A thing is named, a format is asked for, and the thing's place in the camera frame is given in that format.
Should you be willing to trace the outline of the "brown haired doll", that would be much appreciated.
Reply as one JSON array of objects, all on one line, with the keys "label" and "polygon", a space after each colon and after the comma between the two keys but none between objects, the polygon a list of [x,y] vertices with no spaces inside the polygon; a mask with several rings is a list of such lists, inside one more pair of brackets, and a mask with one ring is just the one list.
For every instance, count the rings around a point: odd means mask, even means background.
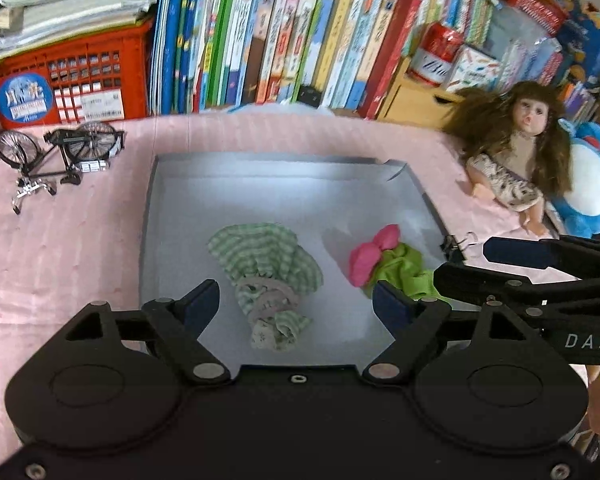
[{"label": "brown haired doll", "polygon": [[545,203],[572,189],[571,136],[557,91],[533,80],[500,93],[465,88],[443,126],[460,141],[470,195],[518,214],[542,237]]}]

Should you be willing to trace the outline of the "blue white plush toy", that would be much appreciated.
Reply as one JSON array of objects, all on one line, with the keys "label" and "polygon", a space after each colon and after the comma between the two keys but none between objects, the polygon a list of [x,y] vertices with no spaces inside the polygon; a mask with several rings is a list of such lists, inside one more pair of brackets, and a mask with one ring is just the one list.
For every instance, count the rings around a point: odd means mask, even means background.
[{"label": "blue white plush toy", "polygon": [[565,118],[559,125],[570,135],[571,191],[552,200],[547,212],[559,234],[600,238],[600,125],[575,126]]}]

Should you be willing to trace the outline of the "grey cardboard box tray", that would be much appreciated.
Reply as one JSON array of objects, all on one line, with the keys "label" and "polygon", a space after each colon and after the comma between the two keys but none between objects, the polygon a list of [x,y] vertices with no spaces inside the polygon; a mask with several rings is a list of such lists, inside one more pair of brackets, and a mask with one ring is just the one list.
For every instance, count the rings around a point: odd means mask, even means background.
[{"label": "grey cardboard box tray", "polygon": [[403,162],[170,154],[149,180],[140,299],[180,298],[205,280],[220,306],[200,342],[246,364],[365,366],[391,344],[370,295],[348,278],[352,250],[385,226],[443,261],[445,229]]}]

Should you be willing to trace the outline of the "miniature black bicycle model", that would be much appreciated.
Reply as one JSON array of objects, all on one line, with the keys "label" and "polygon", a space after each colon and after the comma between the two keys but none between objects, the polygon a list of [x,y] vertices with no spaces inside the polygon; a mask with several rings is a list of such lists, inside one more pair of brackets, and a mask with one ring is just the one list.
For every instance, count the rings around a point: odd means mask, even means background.
[{"label": "miniature black bicycle model", "polygon": [[1,160],[18,171],[14,214],[21,214],[26,197],[40,191],[55,196],[58,184],[78,186],[84,174],[108,169],[124,149],[125,132],[106,122],[84,122],[47,131],[43,141],[46,148],[22,131],[0,133]]}]

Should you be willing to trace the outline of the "red plastic crate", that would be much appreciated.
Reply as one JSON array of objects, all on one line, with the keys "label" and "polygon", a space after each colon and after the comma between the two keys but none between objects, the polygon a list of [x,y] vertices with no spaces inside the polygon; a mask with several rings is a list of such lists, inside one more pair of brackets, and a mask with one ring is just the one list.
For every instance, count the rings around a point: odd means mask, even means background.
[{"label": "red plastic crate", "polygon": [[148,115],[150,18],[0,60],[0,131]]}]

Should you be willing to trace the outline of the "green striped cloth doll dress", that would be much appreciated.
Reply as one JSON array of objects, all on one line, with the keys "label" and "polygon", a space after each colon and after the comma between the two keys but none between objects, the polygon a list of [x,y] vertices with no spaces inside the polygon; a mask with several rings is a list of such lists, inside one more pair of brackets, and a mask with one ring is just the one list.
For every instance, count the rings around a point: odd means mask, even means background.
[{"label": "green striped cloth doll dress", "polygon": [[321,267],[297,234],[273,222],[234,224],[215,232],[207,248],[234,286],[251,347],[292,350],[312,323],[300,304],[324,284]]}]

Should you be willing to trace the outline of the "white paper clip box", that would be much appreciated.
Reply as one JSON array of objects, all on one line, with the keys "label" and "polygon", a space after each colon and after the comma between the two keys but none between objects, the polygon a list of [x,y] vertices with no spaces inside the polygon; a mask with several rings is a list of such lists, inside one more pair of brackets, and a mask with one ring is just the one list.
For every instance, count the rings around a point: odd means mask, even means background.
[{"label": "white paper clip box", "polygon": [[464,44],[458,50],[442,89],[456,93],[465,88],[491,91],[495,88],[501,64],[483,52]]}]

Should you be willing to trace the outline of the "black binder clip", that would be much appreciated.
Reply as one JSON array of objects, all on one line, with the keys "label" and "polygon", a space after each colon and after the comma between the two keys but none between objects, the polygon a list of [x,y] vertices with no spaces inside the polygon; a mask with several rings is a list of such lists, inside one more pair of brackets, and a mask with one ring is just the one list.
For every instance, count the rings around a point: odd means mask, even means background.
[{"label": "black binder clip", "polygon": [[452,234],[445,234],[440,249],[447,262],[464,264],[467,261],[471,248],[477,245],[477,234],[469,231],[462,238],[457,238]]}]

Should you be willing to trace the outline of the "green and pink scrunchie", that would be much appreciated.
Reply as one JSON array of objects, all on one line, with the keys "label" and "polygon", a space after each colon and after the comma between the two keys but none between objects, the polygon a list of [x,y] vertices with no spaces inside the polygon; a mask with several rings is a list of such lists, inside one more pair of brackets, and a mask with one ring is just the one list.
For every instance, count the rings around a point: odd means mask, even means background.
[{"label": "green and pink scrunchie", "polygon": [[413,300],[443,299],[434,286],[434,271],[426,268],[421,252],[402,242],[397,224],[384,226],[350,252],[348,279],[367,296],[376,284],[387,282]]}]

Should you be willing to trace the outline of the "red Budweiser can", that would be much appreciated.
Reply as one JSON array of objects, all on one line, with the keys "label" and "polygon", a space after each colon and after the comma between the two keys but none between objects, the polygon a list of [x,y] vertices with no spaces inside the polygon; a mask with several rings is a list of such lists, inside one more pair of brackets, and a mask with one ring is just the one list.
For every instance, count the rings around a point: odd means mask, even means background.
[{"label": "red Budweiser can", "polygon": [[412,57],[408,76],[440,87],[452,67],[458,50],[464,44],[464,35],[440,22],[431,23]]}]

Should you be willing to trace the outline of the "blue cardboard box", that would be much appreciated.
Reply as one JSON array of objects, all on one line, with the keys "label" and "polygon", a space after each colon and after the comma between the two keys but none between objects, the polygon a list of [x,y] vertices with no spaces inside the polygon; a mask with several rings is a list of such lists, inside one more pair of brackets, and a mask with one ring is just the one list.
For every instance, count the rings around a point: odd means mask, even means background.
[{"label": "blue cardboard box", "polygon": [[600,76],[600,10],[585,0],[558,0],[567,18],[556,38],[573,57],[574,76],[588,87]]}]

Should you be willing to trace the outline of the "row of upright books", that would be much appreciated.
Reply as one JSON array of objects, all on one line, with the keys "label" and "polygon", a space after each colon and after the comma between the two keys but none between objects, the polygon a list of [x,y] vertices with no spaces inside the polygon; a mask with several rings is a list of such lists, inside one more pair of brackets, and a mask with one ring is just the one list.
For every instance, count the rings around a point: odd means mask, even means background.
[{"label": "row of upright books", "polygon": [[157,0],[152,114],[300,102],[379,112],[422,0]]}]

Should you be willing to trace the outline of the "small wooden drawer box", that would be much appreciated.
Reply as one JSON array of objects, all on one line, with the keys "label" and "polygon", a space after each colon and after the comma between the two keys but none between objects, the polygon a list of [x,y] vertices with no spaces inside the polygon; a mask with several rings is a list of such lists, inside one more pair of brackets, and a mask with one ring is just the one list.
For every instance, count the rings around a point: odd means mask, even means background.
[{"label": "small wooden drawer box", "polygon": [[411,78],[407,73],[410,63],[408,56],[402,60],[376,119],[440,130],[463,97]]}]

